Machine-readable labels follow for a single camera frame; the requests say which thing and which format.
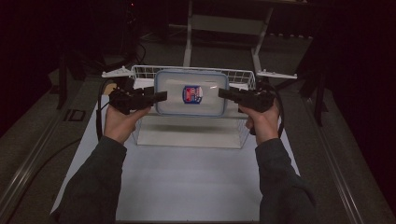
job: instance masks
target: label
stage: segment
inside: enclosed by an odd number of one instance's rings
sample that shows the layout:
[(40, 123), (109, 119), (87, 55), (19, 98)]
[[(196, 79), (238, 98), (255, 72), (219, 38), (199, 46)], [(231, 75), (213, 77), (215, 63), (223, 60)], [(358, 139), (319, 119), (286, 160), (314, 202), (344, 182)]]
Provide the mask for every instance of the label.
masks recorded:
[(200, 86), (185, 86), (183, 89), (183, 102), (189, 105), (201, 103), (204, 93)]

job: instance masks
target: dark background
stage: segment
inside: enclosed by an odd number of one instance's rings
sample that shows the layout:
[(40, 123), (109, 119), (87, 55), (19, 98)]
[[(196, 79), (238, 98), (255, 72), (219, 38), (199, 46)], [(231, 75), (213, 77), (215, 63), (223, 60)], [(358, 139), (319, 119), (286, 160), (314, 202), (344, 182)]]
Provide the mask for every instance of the dark background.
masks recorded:
[[(130, 22), (143, 21), (160, 32), (166, 32), (165, 23), (186, 23), (187, 1), (134, 1), (132, 17), (124, 14), (132, 2), (124, 3), (19, 0), (2, 4), (0, 136), (50, 89), (47, 74), (58, 67), (65, 46), (103, 63), (106, 53), (124, 55), (134, 50), (135, 43), (129, 46), (131, 42), (122, 42), (129, 38), (125, 36), (139, 33)], [(285, 38), (293, 34), (314, 37), (299, 73), (326, 74), (326, 86), (395, 213), (396, 3), (349, 1), (344, 5), (340, 1), (335, 6), (330, 14), (324, 14), (322, 8), (296, 11), (295, 7), (281, 7), (274, 13), (269, 31)], [(166, 8), (171, 12), (167, 16)], [(92, 15), (90, 10), (100, 13)], [(232, 6), (226, 7), (224, 14), (230, 11), (235, 12)], [(295, 18), (304, 18), (305, 22)]]

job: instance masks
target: gray jacket sleeve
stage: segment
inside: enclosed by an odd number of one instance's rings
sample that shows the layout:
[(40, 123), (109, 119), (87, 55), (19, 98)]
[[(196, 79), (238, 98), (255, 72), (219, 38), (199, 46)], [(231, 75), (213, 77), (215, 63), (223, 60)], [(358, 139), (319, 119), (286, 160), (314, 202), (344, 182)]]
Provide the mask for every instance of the gray jacket sleeve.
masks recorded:
[(256, 147), (260, 173), (261, 223), (318, 223), (315, 200), (306, 183), (295, 173), (280, 139)]
[(70, 179), (51, 223), (114, 223), (126, 148), (105, 136)]

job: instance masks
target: plastic container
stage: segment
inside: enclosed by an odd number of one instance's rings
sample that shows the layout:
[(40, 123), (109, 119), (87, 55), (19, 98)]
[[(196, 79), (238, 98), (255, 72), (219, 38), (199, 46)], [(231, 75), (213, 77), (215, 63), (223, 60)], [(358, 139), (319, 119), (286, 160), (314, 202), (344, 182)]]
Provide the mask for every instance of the plastic container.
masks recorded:
[(167, 91), (168, 97), (155, 108), (160, 115), (221, 117), (227, 101), (218, 97), (219, 88), (228, 86), (228, 77), (221, 72), (163, 69), (155, 75), (154, 88)]

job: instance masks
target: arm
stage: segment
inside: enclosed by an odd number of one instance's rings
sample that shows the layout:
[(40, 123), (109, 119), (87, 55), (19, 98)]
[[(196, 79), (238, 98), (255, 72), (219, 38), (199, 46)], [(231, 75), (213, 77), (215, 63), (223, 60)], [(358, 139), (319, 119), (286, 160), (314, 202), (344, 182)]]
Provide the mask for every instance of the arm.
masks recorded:
[(104, 136), (68, 182), (61, 203), (50, 216), (51, 222), (115, 222), (126, 156), (123, 144), (136, 122), (148, 112), (146, 108), (126, 116), (111, 105), (108, 107)]
[(256, 158), (260, 173), (261, 223), (318, 223), (315, 200), (294, 172), (291, 159), (277, 135), (278, 110), (274, 104), (259, 113), (239, 106), (249, 115), (247, 127), (256, 131)]

